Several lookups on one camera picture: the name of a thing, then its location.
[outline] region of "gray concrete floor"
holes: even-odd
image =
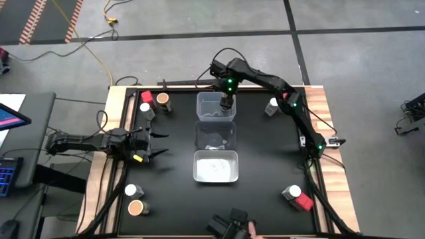
[[[298,29],[406,27],[425,25],[425,4],[411,0],[290,1]],[[108,30],[100,9],[85,0],[77,31],[91,37]],[[122,36],[211,31],[288,30],[283,1],[133,1],[110,15],[120,21]],[[361,231],[366,235],[423,238],[425,219],[425,140],[423,133],[398,137],[393,130],[405,100],[424,93],[425,33],[355,33],[299,36],[311,84],[324,85],[342,146],[349,186]],[[21,58],[46,50],[61,53],[73,44],[7,46]],[[240,50],[251,65],[302,84],[291,36],[223,37],[177,40],[91,42],[88,45],[110,67],[115,79],[137,76],[150,85],[194,80],[219,49]],[[230,60],[227,52],[220,59]],[[0,91],[27,94],[54,91],[58,97],[106,100],[106,72],[85,49],[66,58],[11,61],[12,72],[0,78]],[[70,133],[96,131],[101,105],[55,103],[50,125]],[[55,159],[55,163],[69,159]],[[43,238],[55,228],[75,223],[49,219]]]

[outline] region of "wooden board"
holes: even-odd
[[[239,88],[257,88],[258,86],[239,86]],[[327,105],[325,90],[323,86],[293,86],[293,87],[304,87],[305,93],[307,96],[307,104],[309,109],[325,120],[328,124],[332,124],[331,114],[329,107]],[[105,130],[113,129],[120,126],[121,116],[123,112],[124,100],[126,97],[126,90],[128,88],[162,88],[162,86],[112,86],[110,88],[108,99],[106,100],[105,112],[108,114],[108,123],[105,126]],[[168,86],[168,88],[194,88],[194,86]],[[127,110],[125,128],[129,130],[129,124],[132,115],[132,108],[134,103],[134,97],[130,97],[130,103]],[[333,135],[333,130],[330,129],[322,121],[318,120],[315,116],[311,115],[311,123],[316,132],[321,133],[322,135],[331,136]],[[325,154],[332,156],[342,162],[341,154],[338,149],[326,149]],[[84,214],[84,220],[81,225],[79,232],[83,231],[89,223],[93,220],[96,211],[96,205],[98,204],[98,210],[102,207],[105,196],[106,189],[108,187],[108,182],[110,178],[111,170],[106,167],[103,179],[101,179],[102,169],[106,161],[106,155],[104,153],[95,153],[93,157],[93,163],[90,170],[90,174],[87,180],[87,192],[88,200],[86,201],[86,208]],[[327,196],[330,204],[338,213],[338,215],[345,221],[348,227],[354,231],[359,231],[359,225],[357,224],[357,218],[354,211],[353,202],[351,200],[350,190],[348,187],[347,178],[345,176],[344,170],[341,166],[335,164],[334,162],[328,160],[326,156],[323,156],[320,160],[321,169],[323,171],[323,179],[325,181],[325,187],[327,191]],[[121,173],[118,166],[118,177]],[[100,190],[100,181],[102,183],[102,192],[100,193],[100,200],[98,199],[99,190]],[[323,208],[320,203],[315,201],[317,208],[319,209],[319,223],[321,226],[322,232],[327,232],[326,221],[324,216]],[[78,224],[82,220],[82,215],[84,212],[84,203],[80,211],[80,218],[78,219]],[[114,225],[114,218],[117,212],[117,202],[111,206],[110,212],[107,218],[106,224],[106,233],[111,233]]]

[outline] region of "plastic bin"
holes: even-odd
[[[236,96],[233,106],[223,111],[220,106],[221,92],[199,92],[197,96],[197,115],[201,121],[232,121],[236,115]]]
[[[199,150],[233,150],[236,147],[234,122],[198,121],[195,124],[195,146]]]
[[[232,183],[239,178],[238,154],[227,150],[195,152],[193,178],[201,183]]]

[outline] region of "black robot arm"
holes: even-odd
[[[233,105],[233,95],[236,94],[239,83],[248,80],[273,92],[279,108],[291,116],[305,137],[305,148],[310,159],[319,159],[326,148],[326,141],[320,133],[316,133],[309,119],[305,116],[301,95],[285,80],[265,74],[251,68],[244,60],[234,58],[227,65],[214,60],[211,63],[210,74],[218,78],[218,85],[223,92],[220,106],[230,109]]]

